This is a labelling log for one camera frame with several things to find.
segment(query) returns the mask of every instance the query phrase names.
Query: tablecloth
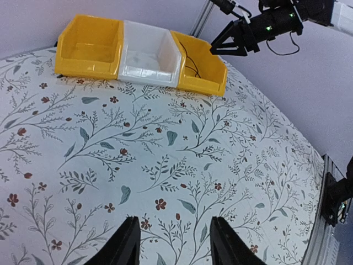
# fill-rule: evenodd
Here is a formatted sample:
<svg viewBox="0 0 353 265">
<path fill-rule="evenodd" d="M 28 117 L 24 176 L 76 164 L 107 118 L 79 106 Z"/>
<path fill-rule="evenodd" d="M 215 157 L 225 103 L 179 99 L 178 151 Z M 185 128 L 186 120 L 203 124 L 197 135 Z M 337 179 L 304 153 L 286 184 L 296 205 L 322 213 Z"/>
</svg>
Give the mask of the tablecloth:
<svg viewBox="0 0 353 265">
<path fill-rule="evenodd" d="M 240 72 L 203 96 L 58 75 L 55 52 L 0 61 L 1 264 L 84 264 L 127 216 L 141 264 L 211 264 L 212 216 L 300 264 L 323 160 Z"/>
</svg>

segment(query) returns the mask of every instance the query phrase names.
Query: floral pattern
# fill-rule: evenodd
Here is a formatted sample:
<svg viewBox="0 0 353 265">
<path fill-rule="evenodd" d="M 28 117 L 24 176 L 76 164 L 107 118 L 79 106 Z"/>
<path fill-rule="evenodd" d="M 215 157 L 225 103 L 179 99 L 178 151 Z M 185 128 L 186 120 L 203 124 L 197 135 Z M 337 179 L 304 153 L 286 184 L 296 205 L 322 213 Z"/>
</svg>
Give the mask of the floral pattern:
<svg viewBox="0 0 353 265">
<path fill-rule="evenodd" d="M 55 53 L 0 61 L 3 264 L 84 264 L 127 216 L 141 264 L 210 264 L 215 215 L 267 264 L 301 263 L 323 160 L 237 70 L 203 96 L 57 75 Z"/>
</svg>

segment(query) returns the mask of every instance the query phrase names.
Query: floral tablecloth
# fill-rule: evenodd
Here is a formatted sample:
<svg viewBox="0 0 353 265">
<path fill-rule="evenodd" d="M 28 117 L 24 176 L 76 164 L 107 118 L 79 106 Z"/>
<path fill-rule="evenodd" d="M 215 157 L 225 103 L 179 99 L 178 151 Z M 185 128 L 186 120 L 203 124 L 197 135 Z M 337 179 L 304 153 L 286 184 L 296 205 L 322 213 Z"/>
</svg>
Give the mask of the floral tablecloth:
<svg viewBox="0 0 353 265">
<path fill-rule="evenodd" d="M 141 264 L 211 264 L 224 217 L 267 264 L 300 264 L 323 160 L 231 65 L 224 97 L 0 61 L 1 265 L 84 264 L 127 216 Z"/>
</svg>

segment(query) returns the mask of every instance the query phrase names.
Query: brown flower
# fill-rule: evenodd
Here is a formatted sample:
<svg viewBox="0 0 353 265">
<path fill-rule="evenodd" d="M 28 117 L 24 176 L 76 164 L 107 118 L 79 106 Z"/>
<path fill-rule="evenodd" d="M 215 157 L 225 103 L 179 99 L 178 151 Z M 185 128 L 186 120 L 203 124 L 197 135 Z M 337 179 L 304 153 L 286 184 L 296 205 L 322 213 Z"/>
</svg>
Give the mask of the brown flower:
<svg viewBox="0 0 353 265">
<path fill-rule="evenodd" d="M 26 131 L 25 128 L 20 128 L 20 129 L 18 129 L 17 134 L 18 134 L 19 136 L 23 136 L 26 132 L 27 132 L 27 131 Z"/>
<path fill-rule="evenodd" d="M 11 193 L 9 198 L 7 198 L 7 202 L 9 202 L 12 207 L 15 207 L 16 203 L 18 203 L 17 194 Z"/>
<path fill-rule="evenodd" d="M 215 189 L 217 189 L 217 190 L 220 190 L 220 189 L 222 189 L 222 184 L 221 183 L 216 183 L 215 184 Z"/>
<path fill-rule="evenodd" d="M 127 155 L 127 149 L 125 149 L 125 148 L 120 149 L 120 153 L 121 153 L 123 156 L 126 156 L 126 155 Z"/>
<path fill-rule="evenodd" d="M 113 207 L 113 204 L 112 204 L 112 203 L 109 203 L 109 206 L 106 205 L 106 206 L 104 207 L 104 209 L 108 209 L 108 213 L 111 213 L 112 211 L 115 210 L 115 207 Z"/>
<path fill-rule="evenodd" d="M 141 228 L 147 230 L 149 228 L 151 228 L 151 224 L 148 223 L 149 219 L 145 219 L 144 221 L 141 222 Z"/>
<path fill-rule="evenodd" d="M 44 88 L 48 87 L 48 85 L 47 85 L 47 83 L 42 83 L 42 84 L 39 85 L 39 87 L 41 89 L 44 89 Z"/>
<path fill-rule="evenodd" d="M 61 250 L 61 245 L 62 245 L 62 242 L 61 242 L 61 241 L 59 241 L 59 242 L 57 243 L 56 240 L 53 239 L 53 240 L 51 241 L 51 243 L 53 244 L 53 245 L 51 246 L 51 249 L 52 249 L 52 250 Z"/>
<path fill-rule="evenodd" d="M 49 100 L 48 97 L 42 97 L 41 101 L 42 101 L 43 103 L 47 103 L 47 102 L 49 102 L 50 100 Z"/>
<path fill-rule="evenodd" d="M 253 253 L 257 253 L 258 252 L 258 248 L 259 248 L 259 246 L 258 245 L 251 245 L 251 248 L 250 248 L 250 250 L 253 252 Z"/>
<path fill-rule="evenodd" d="M 119 102 L 119 100 L 116 98 L 116 96 L 110 98 L 110 102 L 116 103 Z"/>
<path fill-rule="evenodd" d="M 24 178 L 30 179 L 32 177 L 32 174 L 27 172 L 26 174 L 23 174 Z"/>
<path fill-rule="evenodd" d="M 157 211 L 159 211 L 161 209 L 164 210 L 165 206 L 167 204 L 167 202 L 165 202 L 163 199 L 156 200 L 155 203 L 156 203 Z"/>
<path fill-rule="evenodd" d="M 43 184 L 43 182 L 39 182 L 38 190 L 45 191 L 47 184 Z"/>
</svg>

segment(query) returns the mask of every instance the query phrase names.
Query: flower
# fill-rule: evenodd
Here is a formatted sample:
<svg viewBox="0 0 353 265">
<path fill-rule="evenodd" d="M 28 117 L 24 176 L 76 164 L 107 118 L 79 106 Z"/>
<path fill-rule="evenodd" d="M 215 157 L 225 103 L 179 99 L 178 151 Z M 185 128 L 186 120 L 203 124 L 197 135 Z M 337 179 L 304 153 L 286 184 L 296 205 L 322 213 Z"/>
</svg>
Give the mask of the flower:
<svg viewBox="0 0 353 265">
<path fill-rule="evenodd" d="M 127 155 L 127 149 L 125 149 L 125 148 L 120 149 L 120 153 L 121 153 L 123 156 L 126 156 L 126 155 Z"/>
<path fill-rule="evenodd" d="M 163 199 L 156 200 L 155 203 L 156 203 L 157 211 L 159 211 L 161 209 L 164 210 L 165 206 L 167 204 L 167 202 L 165 202 Z"/>
<path fill-rule="evenodd" d="M 9 198 L 7 198 L 7 202 L 9 202 L 12 207 L 15 207 L 16 203 L 18 203 L 17 194 L 11 193 Z"/>
<path fill-rule="evenodd" d="M 116 103 L 119 102 L 119 100 L 116 98 L 116 96 L 110 98 L 110 102 Z"/>
<path fill-rule="evenodd" d="M 23 174 L 24 178 L 30 179 L 32 177 L 32 174 L 27 172 L 26 174 Z"/>
<path fill-rule="evenodd" d="M 41 101 L 42 101 L 43 103 L 47 103 L 47 102 L 49 102 L 50 100 L 49 100 L 48 97 L 42 97 Z"/>
<path fill-rule="evenodd" d="M 59 241 L 59 242 L 57 243 L 56 240 L 53 239 L 53 240 L 51 241 L 51 243 L 53 244 L 53 245 L 51 246 L 51 249 L 52 249 L 52 250 L 61 250 L 61 245 L 62 245 L 62 242 L 61 242 L 61 241 Z"/>
<path fill-rule="evenodd" d="M 141 222 L 141 228 L 147 230 L 149 228 L 151 228 L 151 224 L 148 223 L 149 219 L 145 219 L 144 221 Z"/>
<path fill-rule="evenodd" d="M 221 183 L 216 183 L 215 184 L 215 189 L 217 189 L 217 190 L 220 190 L 220 189 L 222 189 L 222 184 Z"/>
<path fill-rule="evenodd" d="M 44 88 L 48 87 L 48 85 L 47 85 L 47 83 L 42 83 L 42 84 L 39 85 L 39 87 L 41 89 L 44 89 Z"/>
<path fill-rule="evenodd" d="M 17 134 L 18 134 L 19 136 L 23 136 L 26 132 L 27 132 L 27 131 L 26 131 L 25 128 L 20 128 L 20 129 L 18 129 Z"/>
<path fill-rule="evenodd" d="M 250 248 L 250 250 L 253 252 L 253 253 L 257 253 L 258 252 L 258 248 L 259 248 L 259 246 L 258 245 L 251 245 L 251 248 Z"/>
<path fill-rule="evenodd" d="M 111 213 L 112 211 L 115 210 L 115 207 L 113 207 L 112 203 L 109 203 L 109 206 L 108 205 L 104 206 L 104 209 L 108 209 L 108 213 Z"/>
<path fill-rule="evenodd" d="M 45 191 L 46 187 L 47 187 L 47 184 L 43 184 L 43 182 L 39 182 L 38 190 Z"/>
</svg>

